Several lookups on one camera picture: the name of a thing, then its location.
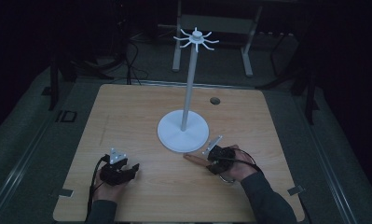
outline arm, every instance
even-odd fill
[[[253,160],[242,153],[238,146],[235,149],[236,159],[253,163]],[[241,186],[249,199],[257,223],[296,223],[296,215],[290,204],[270,187],[264,175],[250,165],[235,162],[228,171]]]
[[[110,186],[101,180],[101,170],[95,176],[95,192],[90,215],[86,221],[88,224],[111,224],[114,223],[117,211],[117,201],[125,190],[127,183]]]

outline dark sleeve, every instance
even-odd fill
[[[111,201],[98,200],[93,202],[88,224],[113,224],[116,217],[117,204]]]
[[[247,176],[241,186],[249,199],[258,224],[296,223],[296,215],[290,204],[270,187],[260,172]]]

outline wooden tabletop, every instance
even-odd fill
[[[184,87],[101,86],[63,185],[74,194],[59,198],[55,220],[84,220],[95,165],[113,147],[127,154],[129,168],[140,163],[118,203],[117,221],[254,221],[240,183],[226,184],[160,143],[160,119],[183,109],[185,95]],[[221,103],[211,104],[212,97]],[[194,88],[190,110],[207,121],[209,139],[222,134],[219,146],[237,144],[249,152],[272,188],[293,207],[297,220],[304,219],[298,196],[287,192],[294,187],[293,178],[261,91]],[[193,154],[201,156],[207,144]]]

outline human hand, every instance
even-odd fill
[[[110,186],[101,180],[101,171],[99,170],[95,176],[95,191],[93,193],[93,201],[107,200],[116,203],[121,194],[125,191],[125,187],[129,182],[120,185]]]
[[[240,161],[246,161],[251,164],[255,162],[253,159],[246,153],[242,152],[238,145],[231,146],[230,148],[235,149],[235,159]],[[227,174],[236,179],[237,181],[241,182],[245,177],[257,173],[257,170],[248,164],[244,164],[241,162],[234,162],[232,167],[227,171]]]

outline white mug tree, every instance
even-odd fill
[[[161,143],[168,149],[175,152],[191,152],[202,147],[209,137],[209,127],[206,120],[199,114],[190,111],[189,105],[191,102],[192,88],[194,84],[195,68],[197,66],[199,44],[202,44],[206,49],[214,50],[206,46],[207,43],[218,43],[205,39],[212,32],[203,35],[197,28],[192,32],[192,35],[181,30],[185,38],[177,38],[177,40],[188,40],[180,48],[185,48],[192,44],[191,56],[188,67],[188,78],[186,84],[186,99],[183,110],[174,110],[165,115],[158,124],[158,138]]]

